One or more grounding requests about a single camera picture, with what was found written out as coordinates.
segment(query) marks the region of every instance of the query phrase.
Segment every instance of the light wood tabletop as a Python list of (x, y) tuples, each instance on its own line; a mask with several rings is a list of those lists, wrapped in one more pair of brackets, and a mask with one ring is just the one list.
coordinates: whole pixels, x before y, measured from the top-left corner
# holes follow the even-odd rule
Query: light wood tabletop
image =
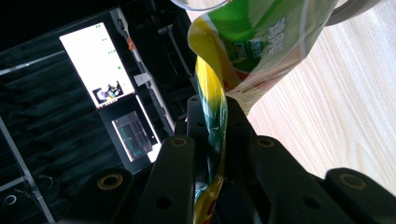
[[(202, 12), (188, 12), (193, 20)], [(326, 27), (308, 57), (253, 106), (311, 174), (347, 167), (396, 195), (396, 2)]]

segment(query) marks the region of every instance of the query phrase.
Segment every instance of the chip bag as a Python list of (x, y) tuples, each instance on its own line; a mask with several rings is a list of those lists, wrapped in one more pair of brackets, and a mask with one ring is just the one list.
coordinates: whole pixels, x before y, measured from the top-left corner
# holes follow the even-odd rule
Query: chip bag
[(197, 18), (189, 44), (212, 152), (196, 188), (195, 223), (208, 223), (224, 174), (226, 95), (245, 114), (312, 49), (337, 0), (233, 0)]

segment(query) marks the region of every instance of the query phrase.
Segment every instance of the wooden table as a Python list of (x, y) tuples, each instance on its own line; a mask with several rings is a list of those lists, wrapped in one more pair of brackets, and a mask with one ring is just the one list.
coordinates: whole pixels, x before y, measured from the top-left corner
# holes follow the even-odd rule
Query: wooden table
[(308, 172), (348, 167), (396, 195), (396, 2), (326, 27), (247, 117)]

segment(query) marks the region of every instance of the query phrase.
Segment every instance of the crumpled plastic packaging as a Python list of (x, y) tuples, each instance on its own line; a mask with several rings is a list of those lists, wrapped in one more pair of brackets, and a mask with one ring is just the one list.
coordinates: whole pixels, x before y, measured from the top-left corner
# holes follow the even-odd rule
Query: crumpled plastic packaging
[(337, 0), (233, 0), (197, 18), (189, 44), (208, 141), (208, 179), (198, 183), (195, 223), (208, 223), (223, 181), (226, 95), (250, 108), (312, 49)]

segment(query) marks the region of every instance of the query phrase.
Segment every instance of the white screen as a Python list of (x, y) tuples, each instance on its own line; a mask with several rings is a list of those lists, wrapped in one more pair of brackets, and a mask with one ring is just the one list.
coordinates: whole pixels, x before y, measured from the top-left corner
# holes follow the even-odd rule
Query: white screen
[(101, 22), (60, 37), (96, 108), (134, 92), (113, 42)]

